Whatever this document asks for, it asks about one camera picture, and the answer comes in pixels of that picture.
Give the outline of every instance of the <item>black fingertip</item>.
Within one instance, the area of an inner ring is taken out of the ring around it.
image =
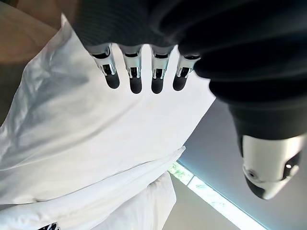
[[[130,78],[130,89],[135,94],[140,93],[142,91],[141,78]]]
[[[187,78],[181,77],[179,78],[177,75],[175,75],[174,81],[173,81],[173,88],[176,91],[180,91],[184,88],[186,85]]]
[[[152,79],[152,91],[155,94],[158,94],[162,91],[163,89],[163,79],[161,78],[156,78]]]
[[[119,77],[118,74],[115,73],[114,75],[106,75],[106,82],[108,86],[112,89],[116,89],[119,87]]]

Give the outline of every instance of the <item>window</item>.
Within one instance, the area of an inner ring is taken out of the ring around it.
[[[256,220],[243,212],[204,181],[194,176],[189,170],[175,162],[168,170],[205,202],[221,213],[241,230],[266,230]]]

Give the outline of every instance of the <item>metal finger segment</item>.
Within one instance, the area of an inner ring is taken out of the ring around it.
[[[142,91],[142,45],[139,46],[122,46],[121,49],[126,65],[126,70],[129,75],[130,89],[133,93],[138,94]]]
[[[111,49],[111,44],[100,45],[98,49],[91,49],[91,55],[94,58],[98,68],[106,77],[108,86],[116,89],[119,86],[119,77],[115,68],[115,61]]]
[[[152,91],[156,94],[163,89],[164,75],[167,70],[170,54],[174,46],[158,47],[151,45],[152,49]]]
[[[180,55],[177,71],[173,81],[173,88],[176,91],[182,90],[187,82],[189,74],[192,72],[194,64],[200,59],[199,55],[182,56]]]

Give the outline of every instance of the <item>robotic finger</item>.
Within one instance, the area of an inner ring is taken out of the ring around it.
[[[151,45],[152,49],[152,91],[160,93],[163,88],[164,75],[167,70],[170,54],[174,46],[158,47]]]
[[[101,69],[108,86],[116,89],[119,86],[119,77],[115,68],[114,57],[111,49],[111,43],[102,44],[99,47],[87,47],[98,68]]]
[[[119,45],[126,65],[126,70],[130,79],[130,89],[133,93],[138,94],[142,91],[141,79],[141,49],[142,45],[138,46],[123,46]]]
[[[182,56],[180,55],[177,64],[177,71],[173,81],[173,88],[180,91],[186,85],[189,73],[192,72],[194,64],[200,59],[199,55]]]
[[[261,199],[273,198],[298,172],[305,135],[266,140],[243,136],[243,172],[251,191]]]

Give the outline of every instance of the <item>white sheet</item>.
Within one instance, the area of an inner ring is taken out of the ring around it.
[[[195,76],[183,91],[172,89],[177,52],[162,93],[153,94],[148,46],[143,91],[135,95],[117,46],[113,52],[121,81],[116,90],[63,20],[25,68],[0,128],[0,204],[31,204],[0,211],[1,230],[35,230],[54,221],[64,230],[85,230],[101,223],[180,156],[214,101],[208,81]]]

